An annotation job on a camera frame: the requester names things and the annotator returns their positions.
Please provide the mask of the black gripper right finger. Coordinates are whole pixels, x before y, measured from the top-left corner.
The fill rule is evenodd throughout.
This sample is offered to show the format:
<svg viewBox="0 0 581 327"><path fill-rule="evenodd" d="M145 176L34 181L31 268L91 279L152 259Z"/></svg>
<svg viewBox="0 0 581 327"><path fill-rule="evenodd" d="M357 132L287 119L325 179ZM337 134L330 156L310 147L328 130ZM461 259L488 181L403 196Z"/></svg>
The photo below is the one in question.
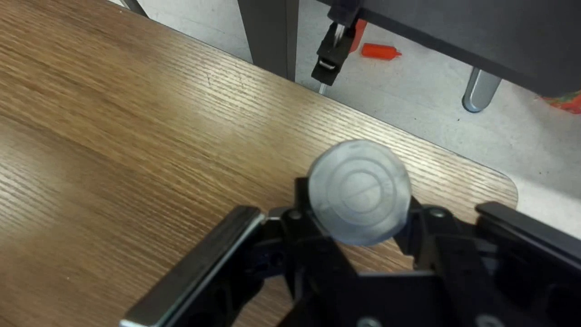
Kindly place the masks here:
<svg viewBox="0 0 581 327"><path fill-rule="evenodd" d="M423 327L581 327L581 239L497 201L466 223L412 201L399 250L421 274L403 297Z"/></svg>

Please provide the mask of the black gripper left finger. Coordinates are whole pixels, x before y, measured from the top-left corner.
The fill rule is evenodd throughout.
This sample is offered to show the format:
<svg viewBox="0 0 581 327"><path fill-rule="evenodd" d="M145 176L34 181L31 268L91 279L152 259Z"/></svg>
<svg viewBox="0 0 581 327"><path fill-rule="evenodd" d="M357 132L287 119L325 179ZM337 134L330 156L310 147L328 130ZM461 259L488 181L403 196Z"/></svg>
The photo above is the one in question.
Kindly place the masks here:
<svg viewBox="0 0 581 327"><path fill-rule="evenodd" d="M357 272L316 221L308 179L294 179L294 203L263 214L234 207L138 299L120 327L230 327L272 276L283 276L292 308L278 327L321 327Z"/></svg>

